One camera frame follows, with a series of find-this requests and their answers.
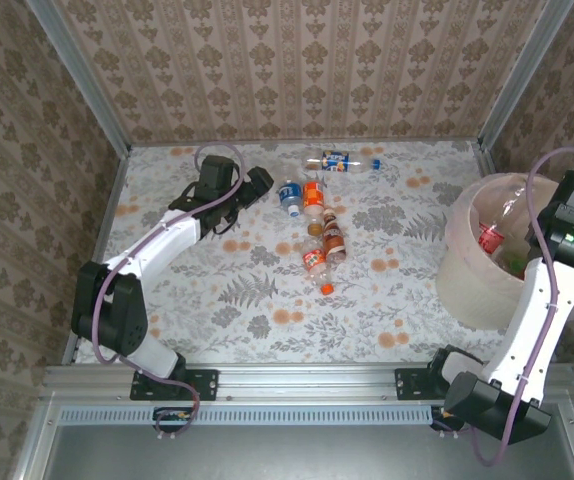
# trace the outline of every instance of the orange bottle cap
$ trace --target orange bottle cap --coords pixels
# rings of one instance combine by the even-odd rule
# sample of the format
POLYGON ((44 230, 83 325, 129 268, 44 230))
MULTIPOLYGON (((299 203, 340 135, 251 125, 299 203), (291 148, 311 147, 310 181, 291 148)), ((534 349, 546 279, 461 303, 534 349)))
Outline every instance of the orange bottle cap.
POLYGON ((330 293, 334 293, 334 286, 331 283, 328 283, 327 285, 320 287, 320 291, 323 292, 323 295, 329 295, 330 293))

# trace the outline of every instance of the cable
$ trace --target cable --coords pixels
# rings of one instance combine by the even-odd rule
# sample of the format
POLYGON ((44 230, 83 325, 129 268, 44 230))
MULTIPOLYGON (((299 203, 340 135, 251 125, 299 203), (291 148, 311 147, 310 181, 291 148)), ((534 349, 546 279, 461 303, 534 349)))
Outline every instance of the cable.
POLYGON ((540 349, 542 348, 543 343, 545 342, 545 338, 547 337, 547 333, 549 333, 549 328, 551 327, 554 315, 556 314, 555 305, 558 302, 558 281, 556 279, 556 272, 554 271, 554 261, 551 257, 551 252, 549 251, 549 247, 547 246, 547 241, 545 240, 543 231, 540 228, 540 225, 538 224, 538 214, 536 212, 536 207, 534 205, 533 185, 534 185, 534 178, 536 176, 536 173, 538 172, 538 169, 551 157, 558 155, 559 153, 574 153, 574 147, 560 147, 555 150, 552 150, 534 164, 534 166, 529 171, 529 175, 527 176, 527 185, 525 186, 526 190, 525 193, 527 195, 527 211, 529 212, 529 221, 534 229, 536 239, 538 240, 538 246, 540 247, 540 250, 542 251, 543 254, 543 260, 545 261, 545 265, 547 265, 547 274, 549 276, 551 296, 549 300, 549 308, 547 309, 547 316, 545 317, 545 322, 543 323, 543 327, 541 328, 540 334, 536 339, 534 348, 531 351, 531 354, 529 355, 527 363, 525 364, 523 374, 521 375, 520 380, 518 381, 518 386, 516 388, 516 393, 514 394, 514 399, 511 402, 511 406, 509 407, 509 413, 507 414, 507 420, 505 422, 505 430, 503 431, 503 436, 500 441, 500 448, 498 449, 498 452, 493 458, 486 459, 482 456, 480 452, 480 446, 478 445, 478 437, 476 435, 476 429, 473 427, 471 429, 472 433, 471 439, 474 454, 476 455, 478 461, 480 461, 480 463, 482 463, 486 467, 497 465, 505 455, 507 445, 509 445, 511 431, 514 426, 514 420, 516 419, 516 412, 518 411, 520 400, 523 396, 523 391, 525 390, 525 386, 527 385, 529 375, 531 374, 531 371, 534 368, 534 364, 538 359, 540 349))
MULTIPOLYGON (((238 178, 236 179, 236 183, 225 195, 214 200, 213 202, 209 202, 209 203, 202 205, 198 208, 195 208, 189 212, 183 212, 183 213, 179 214, 177 217, 174 217, 172 220, 170 220, 167 223, 167 228, 175 225, 178 222, 181 222, 182 220, 186 219, 187 217, 193 216, 193 215, 200 213, 200 212, 204 212, 205 210, 209 210, 210 208, 215 207, 216 205, 220 205, 221 203, 223 203, 223 202, 227 201, 229 198, 231 198, 238 191, 238 189, 242 186, 242 184, 244 182, 244 177, 245 177, 245 159, 243 158, 242 153, 240 153, 240 151, 231 143, 209 142, 209 143, 206 143, 206 144, 200 146, 198 149, 196 149, 196 153, 194 153, 194 166, 196 167, 196 170, 200 171, 200 166, 198 165, 198 156, 200 155, 200 152, 202 152, 203 149, 205 149, 207 147, 212 147, 212 146, 227 147, 230 150, 232 150, 234 152, 234 154, 238 157, 238 160, 240 161, 240 172, 238 174, 238 178)), ((122 357, 122 356, 119 356, 118 354, 115 354, 113 357, 107 359, 103 356, 102 352, 100 351, 100 344, 98 343, 98 327, 99 327, 99 323, 100 323, 100 311, 102 309, 103 301, 105 299, 105 295, 107 294, 107 290, 109 289, 109 285, 111 285, 111 282, 114 280, 116 275, 118 275, 118 272, 120 272, 120 270, 125 265, 127 265, 132 259, 136 258, 136 255, 138 255, 139 252, 141 252, 156 237, 158 237, 158 235, 160 235, 162 232, 164 232, 165 228, 166 227, 163 227, 161 225, 158 228, 156 228, 154 231, 152 231, 149 235, 147 235, 147 237, 145 237, 139 244, 137 244, 134 247, 134 249, 131 252, 129 252, 129 254, 125 258, 123 258, 118 263, 118 265, 116 265, 116 267, 112 271, 109 272, 109 275, 107 275, 107 277, 105 278, 105 281, 100 286, 98 296, 96 297, 96 303, 94 304, 94 312, 92 315, 92 323, 91 323, 91 344, 92 344, 92 349, 94 350, 94 354, 96 355, 96 359, 103 365, 110 365, 110 364, 114 363, 116 361, 116 359, 120 358, 121 362, 123 362, 126 365, 129 365, 133 369, 135 369, 138 372, 140 372, 141 374, 151 378, 152 380, 155 380, 157 382, 164 383, 167 385, 176 385, 176 386, 185 388, 185 389, 189 390, 189 392, 191 392, 192 398, 194 400, 194 408, 192 411, 192 415, 189 418, 189 420, 187 421, 187 423, 185 425, 183 425, 183 427, 178 432, 176 432, 176 433, 180 434, 183 431, 185 431, 189 427, 189 425, 191 425, 191 423, 196 418, 196 415, 198 414, 198 409, 200 408, 200 398, 198 396, 198 392, 196 392, 196 390, 191 385, 186 384, 184 382, 179 382, 176 380, 169 380, 166 378, 161 378, 161 377, 158 377, 157 375, 154 375, 151 372, 147 372, 146 370, 143 370, 142 368, 140 368, 138 365, 129 361, 129 359, 122 357)), ((156 429, 159 432, 159 434, 163 433, 160 430, 160 416, 156 421, 156 429)))

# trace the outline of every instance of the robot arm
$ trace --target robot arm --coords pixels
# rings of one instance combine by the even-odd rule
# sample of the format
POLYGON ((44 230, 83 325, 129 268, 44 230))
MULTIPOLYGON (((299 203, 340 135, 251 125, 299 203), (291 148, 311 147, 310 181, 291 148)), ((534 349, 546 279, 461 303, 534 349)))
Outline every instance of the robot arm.
POLYGON ((273 185, 265 169, 252 168, 247 172, 250 181, 243 182, 233 196, 187 216, 186 212, 194 212, 227 194, 232 189, 234 171, 240 174, 229 158, 207 156, 198 182, 189 185, 169 205, 169 210, 146 235, 104 264, 90 261, 83 265, 78 273, 72 314, 75 334, 92 339, 93 312, 101 285, 110 272, 119 268, 120 273, 115 274, 103 298, 98 322, 99 344, 157 377, 184 379, 184 357, 147 333, 143 291, 156 284, 162 270, 183 250, 211 231, 216 234, 227 231, 236 222, 238 212, 252 205, 273 185), (223 219, 228 225, 217 231, 223 219))
MULTIPOLYGON (((554 261, 559 297, 546 337, 520 398, 509 443, 545 431, 550 416, 539 407, 547 368, 567 318, 574 307, 574 171, 568 171, 549 205, 538 216, 554 261)), ((475 357, 448 346, 429 364, 430 376, 442 385, 445 410, 498 439, 503 435, 525 365, 535 350, 550 307, 547 266, 533 231, 527 236, 531 261, 518 306, 499 351, 483 365, 475 357)))

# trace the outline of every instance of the floral tablecloth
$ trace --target floral tablecloth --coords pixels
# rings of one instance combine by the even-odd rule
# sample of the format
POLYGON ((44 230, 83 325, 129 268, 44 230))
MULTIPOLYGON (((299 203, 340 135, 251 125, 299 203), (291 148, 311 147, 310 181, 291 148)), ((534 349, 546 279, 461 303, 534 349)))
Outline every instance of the floral tablecloth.
MULTIPOLYGON (((303 172, 322 179, 348 259, 323 296, 298 253, 303 216, 278 204, 278 184, 222 236, 183 252, 145 292, 149 329, 189 362, 426 361, 447 343, 489 359, 501 335, 459 324, 442 307, 435 277, 449 206, 480 178, 470 142, 250 144, 249 166, 277 175, 310 146, 374 152, 381 171, 303 172)), ((135 148, 105 258, 128 248, 198 172, 193 147, 135 148)), ((224 148, 211 148, 234 158, 224 148)), ((77 362, 93 363, 89 342, 77 362)))

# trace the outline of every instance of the brown bottle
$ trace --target brown bottle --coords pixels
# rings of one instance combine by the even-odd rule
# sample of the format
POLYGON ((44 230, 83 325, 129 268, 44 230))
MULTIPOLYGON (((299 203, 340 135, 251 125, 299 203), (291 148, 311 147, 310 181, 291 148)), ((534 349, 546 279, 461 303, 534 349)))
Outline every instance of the brown bottle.
POLYGON ((336 213, 327 208, 323 214, 325 228, 323 230, 323 249, 328 262, 340 263, 347 258, 343 232, 338 227, 336 213))

